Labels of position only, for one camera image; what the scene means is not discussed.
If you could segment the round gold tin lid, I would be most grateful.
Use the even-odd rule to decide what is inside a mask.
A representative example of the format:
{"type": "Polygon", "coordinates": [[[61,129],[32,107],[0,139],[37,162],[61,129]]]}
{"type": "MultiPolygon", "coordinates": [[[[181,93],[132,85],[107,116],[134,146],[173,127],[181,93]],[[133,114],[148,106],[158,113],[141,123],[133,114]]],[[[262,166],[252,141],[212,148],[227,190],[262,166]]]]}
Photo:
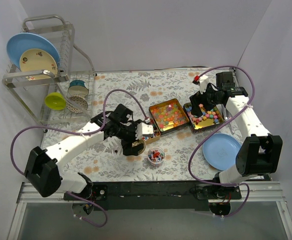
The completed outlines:
{"type": "Polygon", "coordinates": [[[132,144],[133,152],[138,154],[138,155],[142,154],[144,152],[145,148],[146,148],[146,143],[143,139],[135,141],[132,144]]]}

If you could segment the gold tin of lollipops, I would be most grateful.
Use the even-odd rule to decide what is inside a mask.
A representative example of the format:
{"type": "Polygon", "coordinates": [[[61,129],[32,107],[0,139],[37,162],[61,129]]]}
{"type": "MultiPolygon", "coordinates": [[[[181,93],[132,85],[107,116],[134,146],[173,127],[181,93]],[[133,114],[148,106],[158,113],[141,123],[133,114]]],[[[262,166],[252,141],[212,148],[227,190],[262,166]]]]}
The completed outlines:
{"type": "Polygon", "coordinates": [[[143,136],[142,139],[145,141],[145,143],[148,145],[148,144],[151,144],[155,141],[158,141],[161,134],[160,134],[160,131],[159,129],[157,128],[154,120],[151,118],[150,119],[150,123],[152,126],[153,126],[153,135],[152,136],[143,136]]]}

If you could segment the tin of star candies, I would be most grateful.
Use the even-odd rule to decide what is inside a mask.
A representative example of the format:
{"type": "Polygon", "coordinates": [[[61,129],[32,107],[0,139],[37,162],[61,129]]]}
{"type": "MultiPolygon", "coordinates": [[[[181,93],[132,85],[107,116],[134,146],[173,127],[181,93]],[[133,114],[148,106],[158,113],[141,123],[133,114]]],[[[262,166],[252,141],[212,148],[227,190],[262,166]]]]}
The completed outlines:
{"type": "Polygon", "coordinates": [[[211,130],[224,123],[224,119],[217,107],[206,111],[202,105],[200,106],[202,115],[197,116],[192,114],[192,105],[190,102],[183,105],[183,110],[190,121],[189,128],[194,135],[202,131],[211,130]]]}

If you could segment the silver metal scoop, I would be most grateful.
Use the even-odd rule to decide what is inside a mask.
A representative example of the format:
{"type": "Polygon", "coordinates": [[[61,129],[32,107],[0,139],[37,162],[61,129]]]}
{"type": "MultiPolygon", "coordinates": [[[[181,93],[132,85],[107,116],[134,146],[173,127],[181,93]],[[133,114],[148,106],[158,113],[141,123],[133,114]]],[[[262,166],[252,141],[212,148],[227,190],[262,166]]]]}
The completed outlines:
{"type": "MultiPolygon", "coordinates": [[[[222,113],[223,113],[223,118],[224,118],[225,122],[229,122],[231,120],[231,116],[230,116],[229,111],[224,106],[222,107],[222,113]]],[[[235,131],[234,131],[232,123],[230,122],[230,123],[228,123],[228,125],[230,128],[231,134],[234,135],[235,131]]]]}

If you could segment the clear glass bowl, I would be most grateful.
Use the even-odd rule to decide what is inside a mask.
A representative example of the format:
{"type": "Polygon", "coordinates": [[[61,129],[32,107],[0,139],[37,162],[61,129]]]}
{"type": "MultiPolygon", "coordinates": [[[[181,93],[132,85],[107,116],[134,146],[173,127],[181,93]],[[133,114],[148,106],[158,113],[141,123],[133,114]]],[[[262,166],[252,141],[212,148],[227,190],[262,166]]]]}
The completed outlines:
{"type": "Polygon", "coordinates": [[[152,147],[147,152],[147,159],[150,165],[159,167],[165,159],[164,150],[160,147],[152,147]]]}

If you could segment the tin of gummy candies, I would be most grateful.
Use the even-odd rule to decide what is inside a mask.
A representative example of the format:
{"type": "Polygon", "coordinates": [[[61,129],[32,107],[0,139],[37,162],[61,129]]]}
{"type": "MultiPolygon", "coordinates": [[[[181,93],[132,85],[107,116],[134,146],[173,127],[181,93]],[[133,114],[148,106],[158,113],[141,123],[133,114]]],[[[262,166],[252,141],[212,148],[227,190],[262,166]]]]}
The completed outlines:
{"type": "Polygon", "coordinates": [[[161,136],[179,131],[189,125],[189,119],[176,98],[149,107],[161,136]]]}

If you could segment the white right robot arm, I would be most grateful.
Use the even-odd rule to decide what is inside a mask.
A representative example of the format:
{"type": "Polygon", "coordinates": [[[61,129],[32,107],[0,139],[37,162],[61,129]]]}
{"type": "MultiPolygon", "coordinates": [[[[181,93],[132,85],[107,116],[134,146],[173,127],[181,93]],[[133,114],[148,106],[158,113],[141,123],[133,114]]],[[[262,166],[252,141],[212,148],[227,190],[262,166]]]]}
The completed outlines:
{"type": "Polygon", "coordinates": [[[201,114],[199,105],[211,110],[223,105],[239,127],[244,142],[236,155],[235,164],[217,174],[212,194],[223,199],[230,193],[229,186],[236,186],[255,176],[275,173],[278,168],[283,140],[271,134],[254,112],[252,96],[242,86],[236,86],[231,71],[220,72],[213,84],[205,73],[195,76],[193,84],[199,91],[190,96],[195,115],[201,114]]]}

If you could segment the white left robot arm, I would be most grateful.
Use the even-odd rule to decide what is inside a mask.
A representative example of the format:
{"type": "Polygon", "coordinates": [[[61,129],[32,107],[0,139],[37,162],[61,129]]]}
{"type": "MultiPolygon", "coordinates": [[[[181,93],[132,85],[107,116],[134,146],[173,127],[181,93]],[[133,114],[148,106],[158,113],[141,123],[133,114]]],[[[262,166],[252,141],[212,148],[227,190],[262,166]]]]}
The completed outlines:
{"type": "Polygon", "coordinates": [[[153,134],[150,120],[132,119],[133,111],[119,104],[114,111],[93,117],[74,135],[45,149],[30,151],[24,171],[26,179],[42,197],[56,191],[71,192],[81,200],[92,195],[93,182],[85,174],[66,174],[64,167],[89,147],[116,137],[125,156],[138,156],[145,149],[144,137],[153,134]]]}

